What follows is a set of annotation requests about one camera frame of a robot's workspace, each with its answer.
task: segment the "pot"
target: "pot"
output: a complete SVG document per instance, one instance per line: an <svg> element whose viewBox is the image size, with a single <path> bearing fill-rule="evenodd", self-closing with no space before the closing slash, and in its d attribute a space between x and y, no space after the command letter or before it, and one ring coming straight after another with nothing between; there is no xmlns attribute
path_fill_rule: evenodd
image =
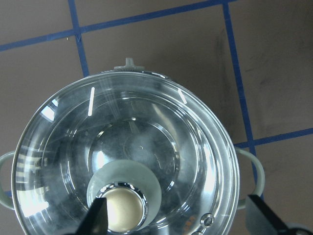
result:
<svg viewBox="0 0 313 235"><path fill-rule="evenodd" d="M9 156L13 201L0 190L1 203L29 235L74 232L101 196L117 216L108 234L227 234L238 205L237 156L220 121L129 58L49 98L0 164ZM119 214L121 201L129 211Z"/></svg>

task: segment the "pot lid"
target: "pot lid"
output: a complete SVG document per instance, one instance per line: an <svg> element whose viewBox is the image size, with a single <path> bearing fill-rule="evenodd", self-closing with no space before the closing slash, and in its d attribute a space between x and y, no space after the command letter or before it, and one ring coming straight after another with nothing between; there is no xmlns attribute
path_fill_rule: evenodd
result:
<svg viewBox="0 0 313 235"><path fill-rule="evenodd" d="M148 200L140 215L149 215L149 205L156 213L144 227L110 234L228 232L238 203L239 169L227 132L186 88L141 69L126 66L86 77L35 113L13 163L14 205L27 234L74 232L88 211L94 175L125 160L156 177L160 205ZM133 175L111 183L121 186L127 177ZM124 183L143 185L139 190L145 194L148 179ZM95 192L107 186L106 180Z"/></svg>

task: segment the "white pot handle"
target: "white pot handle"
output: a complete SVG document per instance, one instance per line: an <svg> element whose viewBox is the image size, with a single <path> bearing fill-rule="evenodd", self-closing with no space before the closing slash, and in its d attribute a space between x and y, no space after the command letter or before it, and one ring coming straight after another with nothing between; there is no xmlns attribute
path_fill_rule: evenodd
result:
<svg viewBox="0 0 313 235"><path fill-rule="evenodd" d="M14 157L14 153L15 153L14 151L11 151L11 152L3 154L0 157L0 171L1 171L1 168L2 168L2 165L4 164L4 162L6 160ZM14 210L13 200L12 200L12 198L8 197L5 194L1 184L0 184L0 204L2 204L3 206L5 206L5 207L7 207L9 209Z"/></svg>
<svg viewBox="0 0 313 235"><path fill-rule="evenodd" d="M252 192L252 194L256 194L258 196L261 196L263 193L263 190L264 190L264 186L265 186L265 173L264 173L264 169L263 169L261 162L252 153L249 153L249 152L247 152L241 148L237 148L237 147L235 147L235 150L236 150L236 153L238 155L242 155L242 156L247 157L255 165L258 180L256 182L256 185L255 185L255 188L254 188L254 191ZM246 207L246 200L245 199L239 200L237 210L244 209L245 207Z"/></svg>

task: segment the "black object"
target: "black object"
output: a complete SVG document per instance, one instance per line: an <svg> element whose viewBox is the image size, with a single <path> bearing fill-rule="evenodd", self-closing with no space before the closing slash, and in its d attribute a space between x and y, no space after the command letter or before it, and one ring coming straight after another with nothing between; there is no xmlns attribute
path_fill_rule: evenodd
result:
<svg viewBox="0 0 313 235"><path fill-rule="evenodd" d="M246 199L246 228L252 235L313 235L306 229L288 228L257 195Z"/></svg>
<svg viewBox="0 0 313 235"><path fill-rule="evenodd" d="M108 232L108 210L106 198L95 198L76 233L67 235L106 235Z"/></svg>

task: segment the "transparent glass lid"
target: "transparent glass lid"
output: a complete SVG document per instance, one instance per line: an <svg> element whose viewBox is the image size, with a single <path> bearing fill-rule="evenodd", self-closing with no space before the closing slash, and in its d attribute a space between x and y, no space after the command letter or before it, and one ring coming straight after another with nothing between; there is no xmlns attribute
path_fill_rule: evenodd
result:
<svg viewBox="0 0 313 235"><path fill-rule="evenodd" d="M228 232L239 170L227 132L184 87L135 71L75 82L33 116L13 169L13 198L25 232L74 232L89 208L90 180L117 160L146 166L161 188L153 221L129 233Z"/></svg>

